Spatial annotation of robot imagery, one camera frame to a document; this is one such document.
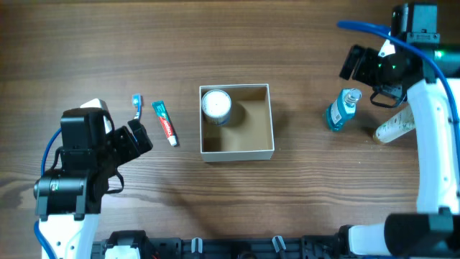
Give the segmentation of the green red toothpaste tube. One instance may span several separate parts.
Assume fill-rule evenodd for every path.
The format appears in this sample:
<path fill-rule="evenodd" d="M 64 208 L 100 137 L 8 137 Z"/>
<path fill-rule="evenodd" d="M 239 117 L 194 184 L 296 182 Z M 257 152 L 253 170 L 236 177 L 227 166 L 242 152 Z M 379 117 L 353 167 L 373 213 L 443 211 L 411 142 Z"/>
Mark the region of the green red toothpaste tube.
<path fill-rule="evenodd" d="M 175 130 L 171 124 L 169 115 L 164 101 L 155 101 L 152 102 L 152 108 L 154 109 L 160 124 L 165 132 L 165 136 L 171 146 L 175 147 L 178 145 L 178 140 L 175 134 Z"/>

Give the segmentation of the blue toothbrush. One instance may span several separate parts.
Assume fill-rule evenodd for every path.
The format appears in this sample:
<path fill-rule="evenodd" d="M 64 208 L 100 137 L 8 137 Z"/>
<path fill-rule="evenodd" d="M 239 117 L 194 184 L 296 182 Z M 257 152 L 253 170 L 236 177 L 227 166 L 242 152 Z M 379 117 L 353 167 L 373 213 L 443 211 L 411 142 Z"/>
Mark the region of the blue toothbrush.
<path fill-rule="evenodd" d="M 134 94 L 132 96 L 132 105 L 136 108 L 136 114 L 134 119 L 140 120 L 142 115 L 142 95 L 141 94 Z"/>

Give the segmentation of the white cream tube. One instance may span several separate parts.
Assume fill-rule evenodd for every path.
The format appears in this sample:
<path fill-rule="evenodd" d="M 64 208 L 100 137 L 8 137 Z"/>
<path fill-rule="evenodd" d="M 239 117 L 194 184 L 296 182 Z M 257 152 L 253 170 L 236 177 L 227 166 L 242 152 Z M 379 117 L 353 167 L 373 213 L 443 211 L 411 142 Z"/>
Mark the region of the white cream tube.
<path fill-rule="evenodd" d="M 410 106 L 406 106 L 374 131 L 373 140 L 383 145 L 396 140 L 414 129 L 415 120 L 412 109 Z"/>

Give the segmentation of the blue mouthwash bottle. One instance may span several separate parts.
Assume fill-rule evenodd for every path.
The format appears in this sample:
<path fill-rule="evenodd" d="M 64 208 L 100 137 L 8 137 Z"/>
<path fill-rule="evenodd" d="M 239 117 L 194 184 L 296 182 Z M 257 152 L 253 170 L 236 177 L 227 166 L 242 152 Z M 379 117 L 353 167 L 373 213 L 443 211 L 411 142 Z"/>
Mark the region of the blue mouthwash bottle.
<path fill-rule="evenodd" d="M 357 88 L 342 89 L 323 114 L 327 127 L 333 132 L 340 131 L 356 114 L 357 103 L 361 97 L 362 92 Z"/>

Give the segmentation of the cotton swab jar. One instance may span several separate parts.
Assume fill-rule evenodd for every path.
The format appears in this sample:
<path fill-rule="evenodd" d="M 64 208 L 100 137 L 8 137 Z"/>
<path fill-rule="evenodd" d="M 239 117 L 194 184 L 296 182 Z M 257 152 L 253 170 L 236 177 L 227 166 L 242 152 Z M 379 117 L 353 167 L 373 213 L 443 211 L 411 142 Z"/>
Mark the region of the cotton swab jar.
<path fill-rule="evenodd" d="M 220 89 L 206 92 L 201 99 L 201 109 L 209 124 L 226 124 L 231 116 L 231 97 Z"/>

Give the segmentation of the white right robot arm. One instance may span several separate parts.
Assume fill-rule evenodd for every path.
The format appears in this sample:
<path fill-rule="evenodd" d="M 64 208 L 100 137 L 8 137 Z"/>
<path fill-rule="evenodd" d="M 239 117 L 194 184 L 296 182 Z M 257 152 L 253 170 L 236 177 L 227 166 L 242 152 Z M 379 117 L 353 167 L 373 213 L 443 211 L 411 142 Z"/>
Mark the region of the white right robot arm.
<path fill-rule="evenodd" d="M 396 6 L 390 26 L 344 20 L 338 26 L 385 39 L 381 50 L 353 46 L 341 77 L 407 102 L 418 145 L 417 210 L 381 224 L 343 226 L 336 257 L 459 256 L 459 48 L 442 45 L 437 6 Z"/>

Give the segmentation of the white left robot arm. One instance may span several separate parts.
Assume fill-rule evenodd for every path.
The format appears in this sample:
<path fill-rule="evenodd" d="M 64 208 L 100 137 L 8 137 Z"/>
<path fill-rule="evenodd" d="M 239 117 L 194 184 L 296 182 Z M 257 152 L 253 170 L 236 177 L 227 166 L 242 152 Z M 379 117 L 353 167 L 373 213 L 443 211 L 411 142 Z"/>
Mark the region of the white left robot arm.
<path fill-rule="evenodd" d="M 63 112 L 56 132 L 63 144 L 49 169 L 34 185 L 34 233 L 43 258 L 89 258 L 101 213 L 102 198 L 117 194 L 109 179 L 124 178 L 119 166 L 152 149 L 138 119 L 106 130 L 113 122 L 108 111 L 88 107 Z"/>

